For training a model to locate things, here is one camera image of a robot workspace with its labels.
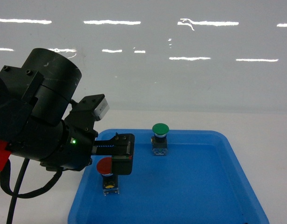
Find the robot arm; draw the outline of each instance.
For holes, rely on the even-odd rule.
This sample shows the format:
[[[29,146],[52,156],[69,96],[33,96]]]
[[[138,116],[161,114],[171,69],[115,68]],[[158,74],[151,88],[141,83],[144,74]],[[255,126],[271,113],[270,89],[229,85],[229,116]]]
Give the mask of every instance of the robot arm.
[[[0,72],[0,144],[6,143],[5,151],[40,161],[53,171],[80,171],[92,163],[91,155],[112,155],[112,172],[128,175],[134,135],[95,140],[94,123],[109,106],[103,94],[86,96],[79,103],[71,99],[81,76],[72,62],[47,49],[34,49],[22,68],[4,66]],[[62,120],[69,103],[72,111]]]

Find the red cap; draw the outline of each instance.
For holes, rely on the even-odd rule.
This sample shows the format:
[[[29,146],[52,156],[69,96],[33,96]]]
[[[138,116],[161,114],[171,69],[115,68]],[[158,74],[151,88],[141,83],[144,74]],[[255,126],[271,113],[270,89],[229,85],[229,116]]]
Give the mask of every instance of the red cap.
[[[6,162],[11,154],[10,151],[5,150],[8,142],[0,140],[0,171],[5,167]]]
[[[97,171],[102,175],[111,174],[111,157],[100,159],[97,163]]]

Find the green button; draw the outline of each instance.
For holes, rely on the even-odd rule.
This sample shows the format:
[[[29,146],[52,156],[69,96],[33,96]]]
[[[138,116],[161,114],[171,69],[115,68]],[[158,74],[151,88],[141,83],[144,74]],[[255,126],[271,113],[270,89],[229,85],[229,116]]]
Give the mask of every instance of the green button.
[[[170,129],[166,124],[158,123],[153,126],[152,130],[156,135],[165,135]]]

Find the wire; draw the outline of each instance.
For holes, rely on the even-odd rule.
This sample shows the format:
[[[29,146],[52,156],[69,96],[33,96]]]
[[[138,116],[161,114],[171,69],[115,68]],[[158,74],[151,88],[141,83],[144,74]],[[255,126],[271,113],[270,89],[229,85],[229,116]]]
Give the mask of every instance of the wire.
[[[7,161],[5,164],[5,167],[3,170],[0,172],[0,187],[2,190],[10,195],[10,196],[15,196],[19,198],[32,198],[32,197],[37,197],[39,195],[42,195],[46,192],[48,192],[60,179],[62,173],[63,173],[63,168],[62,167],[55,167],[53,170],[56,171],[55,175],[53,178],[51,178],[50,181],[45,184],[44,187],[39,188],[37,190],[33,190],[31,192],[25,193],[25,194],[15,194],[11,189],[10,189],[10,174],[11,174],[11,162],[10,160]]]
[[[18,194],[19,193],[19,189],[21,188],[21,183],[23,180],[23,176],[26,172],[27,166],[28,166],[28,162],[30,160],[29,159],[24,159],[20,172],[18,174],[17,177],[17,181],[14,187],[14,193]],[[13,220],[13,216],[14,216],[14,211],[15,211],[15,206],[16,206],[16,201],[17,201],[17,196],[12,196],[11,202],[10,202],[10,206],[9,206],[9,212],[8,212],[8,216],[7,216],[7,224],[12,224],[12,220]]]

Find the blue plastic tray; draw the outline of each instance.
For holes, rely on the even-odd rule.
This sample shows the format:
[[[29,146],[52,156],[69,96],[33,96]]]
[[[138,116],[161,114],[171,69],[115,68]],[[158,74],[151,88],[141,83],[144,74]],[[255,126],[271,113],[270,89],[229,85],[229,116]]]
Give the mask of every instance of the blue plastic tray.
[[[76,193],[69,224],[268,224],[228,140],[213,131],[170,130],[167,156],[154,156],[151,130],[106,130],[135,135],[131,175],[120,194],[104,196],[93,156]]]

